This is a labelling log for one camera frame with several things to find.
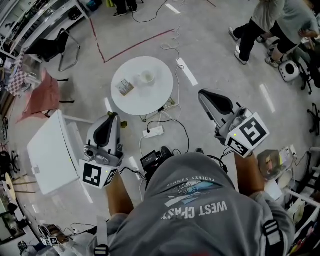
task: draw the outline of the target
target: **gray t-shirt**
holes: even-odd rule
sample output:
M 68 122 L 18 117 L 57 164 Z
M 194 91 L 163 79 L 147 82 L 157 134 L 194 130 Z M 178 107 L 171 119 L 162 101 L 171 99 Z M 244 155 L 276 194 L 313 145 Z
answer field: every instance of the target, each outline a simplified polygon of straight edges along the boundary
M 283 15 L 277 23 L 285 36 L 296 45 L 303 39 L 298 34 L 300 30 L 319 33 L 317 18 L 303 0 L 286 0 Z
M 266 193 L 251 198 L 238 193 L 203 154 L 174 156 L 155 172 L 144 201 L 130 215 L 116 214 L 107 223 L 110 255 L 258 256 L 266 246 L 262 226 L 270 219 L 277 220 L 289 248 L 293 221 Z M 87 246 L 87 256 L 97 245 L 96 237 L 77 243 Z
M 252 21 L 263 31 L 268 32 L 282 14 L 284 6 L 285 0 L 261 0 L 254 9 Z

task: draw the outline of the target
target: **yellow green object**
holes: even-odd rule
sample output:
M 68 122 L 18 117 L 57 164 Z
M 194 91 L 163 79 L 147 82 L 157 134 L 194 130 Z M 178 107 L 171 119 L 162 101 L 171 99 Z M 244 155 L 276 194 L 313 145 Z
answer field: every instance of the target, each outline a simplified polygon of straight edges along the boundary
M 112 2 L 112 0 L 105 0 L 106 1 L 106 7 L 115 7 L 115 4 Z

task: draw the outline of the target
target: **wooden leg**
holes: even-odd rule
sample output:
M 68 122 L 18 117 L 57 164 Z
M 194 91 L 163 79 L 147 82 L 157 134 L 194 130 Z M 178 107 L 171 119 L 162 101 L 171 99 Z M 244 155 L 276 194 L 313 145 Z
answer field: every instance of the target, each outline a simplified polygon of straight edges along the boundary
M 20 180 L 20 179 L 21 179 L 21 177 L 13 179 L 12 182 L 15 182 L 15 181 Z
M 29 192 L 29 191 L 14 191 L 14 192 L 16 192 L 16 193 L 21 193 L 21 194 L 35 194 L 35 193 L 37 193 L 37 192 Z
M 36 181 L 31 181 L 31 182 L 22 182 L 22 183 L 15 183 L 13 184 L 14 186 L 17 186 L 17 185 L 26 185 L 26 184 L 33 184 L 33 183 L 37 183 Z

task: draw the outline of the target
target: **white folding table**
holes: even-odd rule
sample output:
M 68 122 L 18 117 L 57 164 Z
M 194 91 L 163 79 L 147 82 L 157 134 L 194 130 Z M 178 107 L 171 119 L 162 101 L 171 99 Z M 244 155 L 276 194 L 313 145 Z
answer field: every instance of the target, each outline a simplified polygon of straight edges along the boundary
M 94 123 L 57 110 L 27 145 L 32 172 L 44 195 L 79 179 L 84 142 L 76 122 Z

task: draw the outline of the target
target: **black shorts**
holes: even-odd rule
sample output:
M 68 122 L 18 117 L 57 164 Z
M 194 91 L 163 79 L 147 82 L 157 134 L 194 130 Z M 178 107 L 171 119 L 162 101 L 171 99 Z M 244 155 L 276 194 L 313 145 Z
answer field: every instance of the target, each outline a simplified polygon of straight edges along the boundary
M 281 28 L 279 27 L 278 23 L 275 22 L 273 28 L 270 29 L 270 32 L 277 38 L 280 39 L 278 43 L 278 50 L 280 53 L 285 54 L 289 52 L 291 49 L 296 47 L 297 45 L 291 42 L 286 35 L 282 32 Z

